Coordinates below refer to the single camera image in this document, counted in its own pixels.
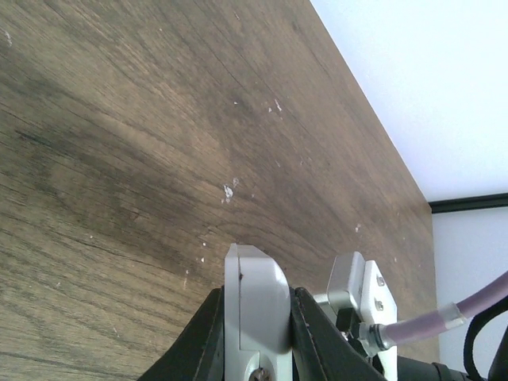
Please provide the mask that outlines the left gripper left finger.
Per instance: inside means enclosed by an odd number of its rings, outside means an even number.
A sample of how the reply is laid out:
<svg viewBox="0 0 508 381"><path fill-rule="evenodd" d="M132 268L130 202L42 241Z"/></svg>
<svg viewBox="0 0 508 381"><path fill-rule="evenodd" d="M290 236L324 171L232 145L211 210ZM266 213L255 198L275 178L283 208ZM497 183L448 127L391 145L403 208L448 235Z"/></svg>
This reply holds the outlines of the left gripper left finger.
<svg viewBox="0 0 508 381"><path fill-rule="evenodd" d="M224 289L213 289L173 345L139 380L223 380L224 304Z"/></svg>

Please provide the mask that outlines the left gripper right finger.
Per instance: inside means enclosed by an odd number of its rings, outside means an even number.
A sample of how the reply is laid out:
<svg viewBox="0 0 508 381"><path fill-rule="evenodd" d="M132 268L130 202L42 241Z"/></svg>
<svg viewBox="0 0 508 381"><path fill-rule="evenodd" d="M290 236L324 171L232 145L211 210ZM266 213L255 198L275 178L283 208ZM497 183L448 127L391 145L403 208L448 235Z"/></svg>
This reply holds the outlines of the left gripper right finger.
<svg viewBox="0 0 508 381"><path fill-rule="evenodd" d="M294 380L383 380L303 287L291 290Z"/></svg>

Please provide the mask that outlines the white remote control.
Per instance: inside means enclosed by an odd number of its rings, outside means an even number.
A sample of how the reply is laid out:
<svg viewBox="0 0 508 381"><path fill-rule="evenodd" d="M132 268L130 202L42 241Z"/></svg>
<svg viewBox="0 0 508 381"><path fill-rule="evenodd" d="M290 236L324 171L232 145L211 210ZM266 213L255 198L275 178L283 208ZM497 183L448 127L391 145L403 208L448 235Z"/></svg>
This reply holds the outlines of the white remote control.
<svg viewBox="0 0 508 381"><path fill-rule="evenodd" d="M291 293L283 270L251 245L225 256L224 378L292 380Z"/></svg>

